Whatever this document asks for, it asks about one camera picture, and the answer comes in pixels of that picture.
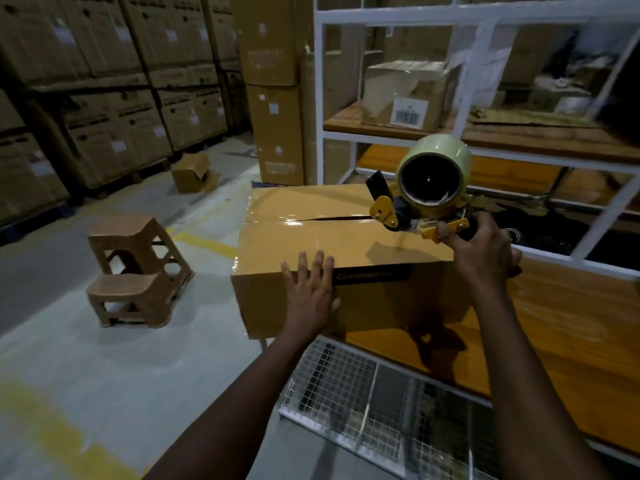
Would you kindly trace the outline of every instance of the concrete floor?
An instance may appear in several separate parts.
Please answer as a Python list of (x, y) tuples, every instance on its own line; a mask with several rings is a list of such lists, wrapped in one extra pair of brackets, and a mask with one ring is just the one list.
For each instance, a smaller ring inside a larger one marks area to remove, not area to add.
[[(85, 205), (0, 248), (0, 478), (140, 478), (260, 354), (229, 280), (251, 181), (251, 135), (208, 151), (222, 185), (180, 195), (169, 173)], [(153, 214), (196, 272), (162, 329), (101, 329), (84, 289), (85, 234), (101, 217)], [(274, 412), (251, 479), (388, 479)]]

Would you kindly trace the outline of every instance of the hand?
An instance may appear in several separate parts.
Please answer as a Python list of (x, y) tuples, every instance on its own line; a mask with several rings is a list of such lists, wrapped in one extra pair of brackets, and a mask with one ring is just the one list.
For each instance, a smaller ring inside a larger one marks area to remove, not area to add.
[(478, 230), (468, 242), (444, 222), (437, 224), (438, 236), (453, 249), (456, 267), (472, 288), (498, 285), (505, 289), (507, 275), (519, 263), (522, 252), (511, 247), (508, 231), (499, 229), (489, 212), (478, 212), (475, 217)]
[(286, 262), (282, 263), (282, 274), (287, 287), (287, 322), (283, 334), (296, 340), (311, 343), (329, 322), (329, 315), (340, 306), (340, 298), (331, 300), (331, 278), (333, 275), (333, 257), (324, 262), (324, 252), (316, 252), (308, 273), (307, 254), (300, 252), (298, 257), (298, 282), (291, 275)]

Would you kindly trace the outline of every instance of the person's right arm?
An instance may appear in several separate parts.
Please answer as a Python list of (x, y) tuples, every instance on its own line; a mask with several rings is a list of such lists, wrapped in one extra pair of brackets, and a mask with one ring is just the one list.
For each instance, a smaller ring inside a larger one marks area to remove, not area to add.
[(505, 478), (609, 479), (558, 397), (507, 295), (507, 274), (521, 252), (491, 214), (476, 217), (478, 231), (470, 241), (443, 223), (438, 236), (454, 250), (480, 323)]

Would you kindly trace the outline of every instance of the box flap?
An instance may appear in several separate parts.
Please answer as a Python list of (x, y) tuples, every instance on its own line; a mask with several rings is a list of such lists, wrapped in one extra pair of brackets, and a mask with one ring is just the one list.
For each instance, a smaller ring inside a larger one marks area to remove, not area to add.
[(373, 198), (364, 184), (254, 189), (247, 222), (369, 217)]
[(193, 172), (202, 178), (209, 169), (209, 158), (204, 152), (185, 153), (180, 161), (173, 164), (173, 170), (193, 170)]
[(336, 268), (452, 261), (453, 251), (418, 234), (391, 232), (373, 219), (248, 222), (240, 231), (234, 275), (292, 269), (298, 253), (309, 263), (316, 250), (335, 258)]

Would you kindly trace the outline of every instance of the brown plastic step stool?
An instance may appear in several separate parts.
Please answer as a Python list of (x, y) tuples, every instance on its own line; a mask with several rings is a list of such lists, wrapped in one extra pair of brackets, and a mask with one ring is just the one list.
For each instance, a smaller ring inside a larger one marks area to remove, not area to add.
[(164, 270), (156, 274), (101, 274), (86, 294), (103, 327), (145, 322), (149, 328), (160, 328), (171, 320), (174, 288)]
[[(177, 264), (180, 271), (169, 274), (172, 282), (182, 285), (193, 276), (171, 237), (152, 216), (121, 215), (108, 217), (89, 233), (89, 245), (104, 274), (113, 274), (111, 261), (117, 256), (124, 274), (156, 274), (167, 264)], [(158, 257), (154, 246), (166, 249)]]

